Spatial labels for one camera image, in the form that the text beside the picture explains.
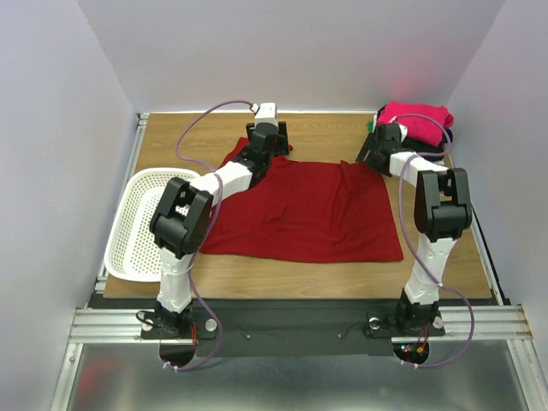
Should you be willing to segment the dark red t shirt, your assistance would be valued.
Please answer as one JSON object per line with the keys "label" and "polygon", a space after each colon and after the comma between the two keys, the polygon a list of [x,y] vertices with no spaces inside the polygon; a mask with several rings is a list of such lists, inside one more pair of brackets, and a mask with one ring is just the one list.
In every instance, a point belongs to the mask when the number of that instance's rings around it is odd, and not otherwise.
{"label": "dark red t shirt", "polygon": [[378,172],[284,156],[273,158],[256,187],[222,202],[201,251],[301,263],[403,259]]}

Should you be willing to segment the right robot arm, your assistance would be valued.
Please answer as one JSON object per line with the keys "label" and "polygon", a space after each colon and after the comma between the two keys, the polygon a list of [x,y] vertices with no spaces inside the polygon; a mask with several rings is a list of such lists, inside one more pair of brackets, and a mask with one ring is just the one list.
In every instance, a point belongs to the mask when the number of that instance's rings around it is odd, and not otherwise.
{"label": "right robot arm", "polygon": [[440,328],[439,291],[450,253],[472,222],[468,174],[418,154],[402,143],[407,129],[398,123],[375,126],[360,149],[356,161],[385,176],[399,179],[398,195],[405,183],[415,188],[414,225],[419,232],[417,247],[409,250],[414,266],[396,304],[392,324],[404,334],[432,325]]}

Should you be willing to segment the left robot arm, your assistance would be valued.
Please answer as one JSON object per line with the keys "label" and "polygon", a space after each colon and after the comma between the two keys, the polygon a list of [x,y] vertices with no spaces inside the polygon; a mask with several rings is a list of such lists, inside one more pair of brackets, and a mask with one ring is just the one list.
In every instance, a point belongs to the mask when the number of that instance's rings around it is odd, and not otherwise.
{"label": "left robot arm", "polygon": [[159,249],[160,289],[152,313],[138,316],[149,332],[177,339],[195,333],[189,272],[223,200],[257,186],[274,157],[289,153],[287,123],[249,123],[248,143],[218,170],[192,181],[168,180],[149,230]]}

